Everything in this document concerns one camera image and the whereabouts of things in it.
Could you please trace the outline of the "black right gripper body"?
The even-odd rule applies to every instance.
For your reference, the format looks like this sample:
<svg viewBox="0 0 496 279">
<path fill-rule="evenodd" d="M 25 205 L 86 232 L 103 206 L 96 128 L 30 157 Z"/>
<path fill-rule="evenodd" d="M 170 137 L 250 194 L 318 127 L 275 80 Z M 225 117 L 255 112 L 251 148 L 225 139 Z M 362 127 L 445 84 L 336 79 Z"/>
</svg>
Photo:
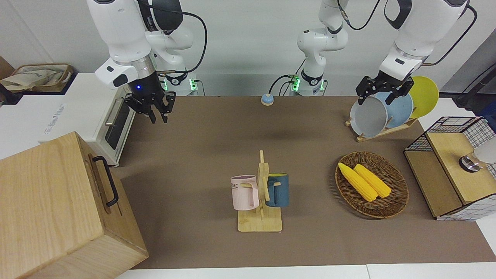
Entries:
<svg viewBox="0 0 496 279">
<path fill-rule="evenodd" d="M 156 105 L 165 107 L 165 90 L 159 80 L 159 76 L 154 71 L 150 76 L 137 79 L 129 83 L 131 95 L 127 96 L 129 107 L 140 107 L 142 105 Z"/>
</svg>

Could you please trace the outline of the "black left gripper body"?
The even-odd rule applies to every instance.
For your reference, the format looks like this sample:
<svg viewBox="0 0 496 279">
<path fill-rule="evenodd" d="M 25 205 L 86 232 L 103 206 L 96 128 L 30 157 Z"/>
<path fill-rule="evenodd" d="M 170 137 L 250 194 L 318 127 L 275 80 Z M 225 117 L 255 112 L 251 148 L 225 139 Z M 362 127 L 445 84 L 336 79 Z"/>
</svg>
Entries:
<svg viewBox="0 0 496 279">
<path fill-rule="evenodd" d="M 396 90 L 398 93 L 408 93 L 414 85 L 412 77 L 398 80 L 383 71 L 379 71 L 375 78 L 367 77 L 366 93 L 389 92 Z"/>
</svg>

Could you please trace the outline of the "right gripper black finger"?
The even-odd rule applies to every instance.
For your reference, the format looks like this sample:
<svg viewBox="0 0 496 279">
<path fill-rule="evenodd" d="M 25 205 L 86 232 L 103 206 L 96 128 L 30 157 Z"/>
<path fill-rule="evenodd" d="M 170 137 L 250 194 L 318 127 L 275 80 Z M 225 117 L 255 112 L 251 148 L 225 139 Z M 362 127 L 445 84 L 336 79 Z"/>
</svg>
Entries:
<svg viewBox="0 0 496 279">
<path fill-rule="evenodd" d="M 148 116 L 152 124 L 156 123 L 156 116 L 151 107 L 146 103 L 139 101 L 135 97 L 124 97 L 124 102 L 136 113 Z"/>
<path fill-rule="evenodd" d="M 164 123 L 168 122 L 168 113 L 172 112 L 175 104 L 176 92 L 158 92 L 157 93 L 157 109 L 160 112 Z"/>
</svg>

